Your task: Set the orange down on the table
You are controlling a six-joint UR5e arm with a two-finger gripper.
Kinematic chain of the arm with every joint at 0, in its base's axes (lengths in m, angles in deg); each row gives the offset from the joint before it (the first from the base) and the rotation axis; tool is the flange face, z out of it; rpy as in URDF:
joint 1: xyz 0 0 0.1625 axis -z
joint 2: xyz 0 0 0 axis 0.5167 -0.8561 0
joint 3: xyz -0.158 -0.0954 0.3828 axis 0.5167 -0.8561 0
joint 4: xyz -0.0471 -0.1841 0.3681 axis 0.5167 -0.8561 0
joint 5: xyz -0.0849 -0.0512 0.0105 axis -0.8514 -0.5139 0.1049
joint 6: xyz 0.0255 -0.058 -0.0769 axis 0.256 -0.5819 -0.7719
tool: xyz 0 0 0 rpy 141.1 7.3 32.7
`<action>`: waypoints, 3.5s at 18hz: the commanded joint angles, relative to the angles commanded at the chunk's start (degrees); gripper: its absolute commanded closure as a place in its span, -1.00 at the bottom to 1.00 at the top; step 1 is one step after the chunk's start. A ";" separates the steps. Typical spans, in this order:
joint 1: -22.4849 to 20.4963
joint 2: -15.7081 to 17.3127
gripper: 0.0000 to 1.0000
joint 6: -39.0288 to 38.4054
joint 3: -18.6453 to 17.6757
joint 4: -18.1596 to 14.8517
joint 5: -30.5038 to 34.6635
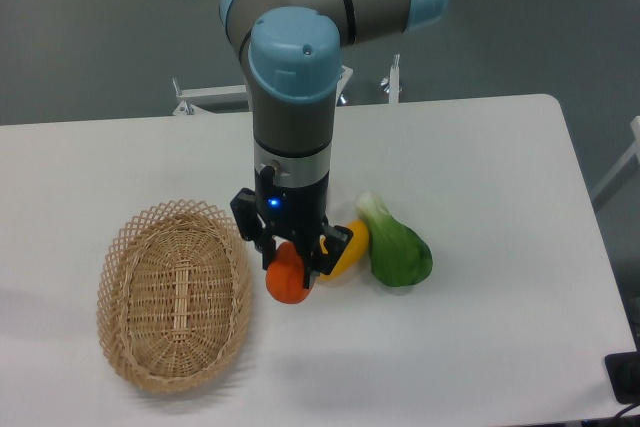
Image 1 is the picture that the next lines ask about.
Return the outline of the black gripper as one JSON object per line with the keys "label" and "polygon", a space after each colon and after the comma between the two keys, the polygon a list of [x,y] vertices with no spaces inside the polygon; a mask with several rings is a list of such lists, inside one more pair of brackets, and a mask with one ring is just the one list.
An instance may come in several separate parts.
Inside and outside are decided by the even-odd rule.
{"label": "black gripper", "polygon": [[230,202],[240,236],[254,243],[263,270],[275,259],[274,237],[300,244],[303,287],[310,290],[320,274],[333,272],[353,238],[349,228],[325,224],[329,174],[295,188],[278,186],[272,167],[255,172],[254,178],[256,191],[242,188]]}

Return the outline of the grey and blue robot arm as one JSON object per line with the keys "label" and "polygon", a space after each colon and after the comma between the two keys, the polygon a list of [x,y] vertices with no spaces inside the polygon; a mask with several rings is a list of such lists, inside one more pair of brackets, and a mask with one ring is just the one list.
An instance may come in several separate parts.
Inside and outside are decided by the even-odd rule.
{"label": "grey and blue robot arm", "polygon": [[253,188],[231,208],[240,234],[276,257],[290,241],[302,285],[336,266],[352,234],[326,216],[334,114],[345,47],[440,19],[448,0],[220,0],[253,119]]}

